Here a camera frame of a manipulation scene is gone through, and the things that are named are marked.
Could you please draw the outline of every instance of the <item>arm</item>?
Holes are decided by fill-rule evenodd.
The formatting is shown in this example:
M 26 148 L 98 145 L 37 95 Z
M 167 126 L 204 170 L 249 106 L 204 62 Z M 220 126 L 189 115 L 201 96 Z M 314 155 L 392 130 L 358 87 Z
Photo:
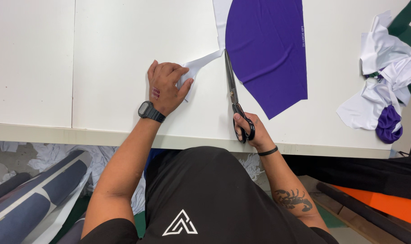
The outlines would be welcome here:
M 258 116 L 250 113 L 245 114 L 255 125 L 255 138 L 248 143 L 256 147 L 259 153 L 275 148 L 276 145 Z M 247 133 L 250 133 L 248 123 L 239 114 L 234 114 L 234 121 L 238 135 L 241 135 L 240 126 Z M 318 227 L 329 232 L 305 187 L 288 167 L 279 151 L 267 156 L 260 156 L 260 159 L 270 183 L 273 200 L 288 209 L 308 227 Z
M 154 108 L 165 116 L 174 111 L 186 97 L 193 79 L 188 79 L 178 91 L 175 84 L 189 69 L 175 63 L 158 64 L 148 70 L 149 99 Z M 152 89 L 159 97 L 151 96 Z M 122 143 L 103 170 L 87 209 L 82 237 L 98 225 L 115 218 L 125 218 L 134 224 L 130 200 L 138 186 L 145 163 L 160 123 L 139 119 L 133 131 Z

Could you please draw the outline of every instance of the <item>scissor blade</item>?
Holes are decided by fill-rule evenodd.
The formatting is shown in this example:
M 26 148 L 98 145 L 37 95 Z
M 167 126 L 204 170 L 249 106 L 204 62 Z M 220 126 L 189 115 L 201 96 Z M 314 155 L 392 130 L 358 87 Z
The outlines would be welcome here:
M 237 96 L 237 90 L 235 88 L 235 79 L 234 79 L 234 73 L 231 65 L 231 60 L 230 56 L 228 55 L 227 50 L 225 49 L 225 67 L 227 69 L 227 79 L 228 79 L 228 85 L 230 88 L 230 97 L 231 97 L 231 102 L 233 104 L 238 103 L 238 96 Z

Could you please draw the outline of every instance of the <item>black scissors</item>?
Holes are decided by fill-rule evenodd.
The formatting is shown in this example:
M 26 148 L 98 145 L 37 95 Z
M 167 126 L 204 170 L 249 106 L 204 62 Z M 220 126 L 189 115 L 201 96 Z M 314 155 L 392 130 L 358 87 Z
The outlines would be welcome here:
M 249 126 L 251 127 L 251 133 L 249 135 L 246 133 L 246 131 L 243 128 L 240 127 L 242 140 L 241 141 L 239 140 L 239 141 L 241 143 L 245 143 L 246 140 L 251 141 L 251 140 L 254 139 L 255 126 L 254 126 L 254 123 L 252 123 L 252 120 L 250 120 L 246 117 L 246 115 L 243 112 L 243 109 L 241 108 L 240 104 L 238 103 L 237 90 L 235 88 L 234 73 L 233 73 L 233 69 L 232 69 L 232 65 L 231 65 L 231 61 L 230 61 L 230 56 L 228 55 L 228 52 L 227 52 L 226 49 L 225 49 L 225 67 L 227 69 L 227 78 L 228 78 L 228 85 L 230 87 L 230 97 L 231 97 L 233 111 L 234 111 L 234 113 L 240 114 L 240 116 L 243 117 L 249 123 Z M 234 131 L 235 131 L 235 134 L 236 134 L 237 139 L 238 139 L 238 134 L 237 134 L 237 131 L 235 130 L 235 128 L 234 128 Z

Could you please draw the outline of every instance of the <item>tattoo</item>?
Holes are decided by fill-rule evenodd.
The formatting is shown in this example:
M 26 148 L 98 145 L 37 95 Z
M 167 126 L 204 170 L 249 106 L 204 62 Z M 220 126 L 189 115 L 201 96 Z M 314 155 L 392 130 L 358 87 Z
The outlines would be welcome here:
M 160 90 L 153 86 L 153 90 L 151 91 L 151 97 L 156 100 L 159 100 Z
M 292 195 L 288 191 L 284 190 L 277 190 L 275 191 L 278 195 L 278 203 L 284 206 L 285 208 L 293 209 L 295 208 L 296 204 L 303 204 L 302 212 L 307 212 L 312 209 L 312 204 L 308 199 L 304 199 L 305 192 L 303 192 L 303 196 L 299 197 L 299 190 L 296 189 L 297 193 L 294 194 L 294 191 L 291 190 Z

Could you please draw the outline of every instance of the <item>scorpion tattoo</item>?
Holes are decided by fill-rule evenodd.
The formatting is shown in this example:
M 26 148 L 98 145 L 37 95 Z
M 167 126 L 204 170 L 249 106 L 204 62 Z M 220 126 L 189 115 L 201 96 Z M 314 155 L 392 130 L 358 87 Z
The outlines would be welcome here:
M 307 212 L 312 209 L 312 204 L 308 199 L 304 199 L 305 197 L 305 192 L 303 191 L 303 196 L 299 197 L 299 190 L 296 189 L 296 194 L 294 194 L 294 191 L 291 190 L 292 195 L 288 191 L 284 190 L 277 190 L 275 191 L 276 194 L 278 194 L 278 202 L 284 206 L 285 208 L 293 209 L 295 208 L 296 204 L 303 204 L 303 212 Z

